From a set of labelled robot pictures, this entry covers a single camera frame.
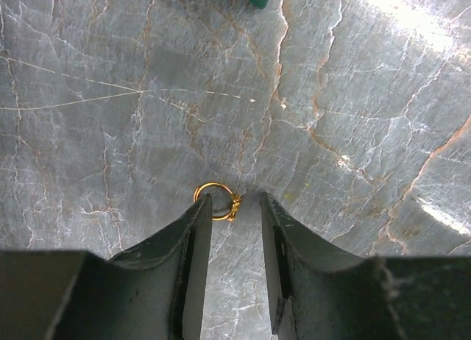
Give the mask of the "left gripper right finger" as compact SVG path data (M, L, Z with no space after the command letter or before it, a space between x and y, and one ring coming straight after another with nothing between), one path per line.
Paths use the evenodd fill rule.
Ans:
M361 258L261 194L271 329L279 339L468 339L470 259Z

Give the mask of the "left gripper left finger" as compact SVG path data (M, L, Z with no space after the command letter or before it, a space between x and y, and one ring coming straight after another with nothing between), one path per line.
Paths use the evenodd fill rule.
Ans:
M3 339L198 339L212 199L109 260L85 250L1 253Z

